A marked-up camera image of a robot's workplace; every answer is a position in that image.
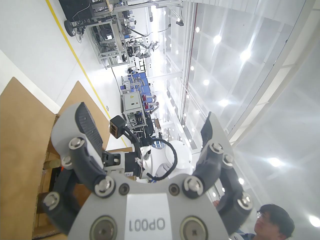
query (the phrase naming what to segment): man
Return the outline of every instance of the man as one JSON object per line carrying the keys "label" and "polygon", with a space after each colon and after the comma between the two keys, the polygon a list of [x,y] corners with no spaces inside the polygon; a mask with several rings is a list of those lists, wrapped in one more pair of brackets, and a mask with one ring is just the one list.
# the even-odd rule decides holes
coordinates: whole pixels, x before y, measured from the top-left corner
{"label": "man", "polygon": [[[213,202],[217,207],[219,201]],[[244,240],[285,240],[292,236],[294,221],[289,214],[275,204],[266,204],[257,211],[257,222],[253,233],[238,231]]]}

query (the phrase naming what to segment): caster wheel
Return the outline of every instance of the caster wheel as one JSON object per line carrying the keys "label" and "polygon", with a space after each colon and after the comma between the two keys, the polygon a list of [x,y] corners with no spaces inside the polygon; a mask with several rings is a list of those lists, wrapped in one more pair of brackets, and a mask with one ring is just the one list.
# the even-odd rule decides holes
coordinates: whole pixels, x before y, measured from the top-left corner
{"label": "caster wheel", "polygon": [[73,29],[73,25],[69,20],[64,21],[64,27],[69,36],[74,37],[76,35],[76,31]]}

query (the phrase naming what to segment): eyeglasses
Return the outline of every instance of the eyeglasses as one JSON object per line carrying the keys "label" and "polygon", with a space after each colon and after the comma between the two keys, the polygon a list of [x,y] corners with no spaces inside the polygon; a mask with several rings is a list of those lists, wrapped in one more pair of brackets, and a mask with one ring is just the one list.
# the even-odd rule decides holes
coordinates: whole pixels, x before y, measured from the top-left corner
{"label": "eyeglasses", "polygon": [[265,218],[265,215],[259,211],[257,211],[256,217],[259,219],[260,217],[262,217],[263,219]]}
{"label": "eyeglasses", "polygon": [[271,223],[270,220],[261,212],[257,211],[257,214],[256,214],[256,217],[259,219],[259,218],[263,218],[263,221],[265,223]]}

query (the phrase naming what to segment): cardboard flap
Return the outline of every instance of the cardboard flap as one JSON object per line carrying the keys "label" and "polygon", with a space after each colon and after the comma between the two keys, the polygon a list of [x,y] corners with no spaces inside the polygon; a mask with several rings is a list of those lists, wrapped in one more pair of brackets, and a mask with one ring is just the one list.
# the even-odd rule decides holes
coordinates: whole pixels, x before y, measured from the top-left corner
{"label": "cardboard flap", "polygon": [[1,239],[31,239],[55,114],[16,78],[0,96]]}
{"label": "cardboard flap", "polygon": [[96,103],[91,99],[90,95],[87,93],[85,88],[81,85],[79,81],[73,87],[71,93],[66,99],[65,103],[61,107],[59,114],[61,115],[66,108],[75,103],[84,102],[87,108],[89,109],[97,129],[100,133],[100,136],[103,140],[103,148],[107,147],[110,132],[109,132],[109,120],[105,117],[103,112],[99,109]]}

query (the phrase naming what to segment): yellow floor line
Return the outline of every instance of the yellow floor line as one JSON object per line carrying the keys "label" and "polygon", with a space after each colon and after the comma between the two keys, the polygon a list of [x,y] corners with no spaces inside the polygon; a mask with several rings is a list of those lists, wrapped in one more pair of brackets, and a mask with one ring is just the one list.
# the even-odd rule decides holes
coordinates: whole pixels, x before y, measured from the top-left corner
{"label": "yellow floor line", "polygon": [[[108,111],[107,111],[107,109],[106,109],[106,106],[105,106],[105,105],[103,105],[103,102],[102,102],[101,98],[99,97],[99,95],[98,95],[98,93],[97,93],[96,89],[95,89],[95,88],[94,88],[94,86],[92,85],[92,83],[91,83],[91,81],[90,81],[90,79],[89,79],[89,77],[88,77],[88,75],[87,75],[87,73],[86,73],[85,69],[83,68],[83,66],[82,66],[82,64],[81,64],[81,62],[80,62],[80,60],[79,60],[79,58],[78,58],[78,56],[77,56],[77,54],[76,54],[76,53],[75,53],[75,51],[73,50],[73,47],[71,46],[71,44],[70,44],[70,41],[69,41],[68,37],[66,36],[66,34],[65,34],[65,32],[64,32],[64,30],[63,30],[63,28],[62,28],[61,24],[59,23],[59,20],[58,20],[58,18],[57,18],[57,16],[56,16],[56,14],[55,14],[55,12],[54,12],[54,9],[53,9],[53,8],[52,8],[52,6],[51,6],[50,1],[49,1],[49,0],[45,0],[45,1],[46,1],[47,5],[48,5],[48,7],[49,7],[49,9],[50,9],[50,12],[51,12],[51,14],[52,14],[53,18],[55,19],[55,22],[57,23],[57,26],[58,26],[58,27],[59,27],[59,29],[60,29],[61,34],[63,35],[63,37],[64,37],[64,39],[65,39],[66,43],[68,44],[68,46],[69,46],[69,48],[70,48],[70,50],[71,50],[71,52],[72,52],[73,56],[75,57],[76,61],[78,62],[79,66],[80,66],[80,68],[81,68],[81,70],[82,70],[83,74],[85,75],[85,77],[86,77],[87,81],[89,82],[89,84],[90,84],[91,88],[93,89],[93,92],[94,92],[94,93],[95,93],[95,95],[97,96],[97,98],[98,98],[99,102],[101,103],[101,105],[102,105],[102,107],[103,107],[104,111],[106,112],[107,116],[109,117],[109,119],[111,119],[111,117],[110,117],[110,115],[109,115],[109,113],[108,113]],[[124,145],[125,145],[126,147],[128,147],[128,146],[127,146],[127,144],[126,144],[126,142],[123,140],[123,138],[122,138],[122,137],[121,137],[121,140],[123,141]]]}

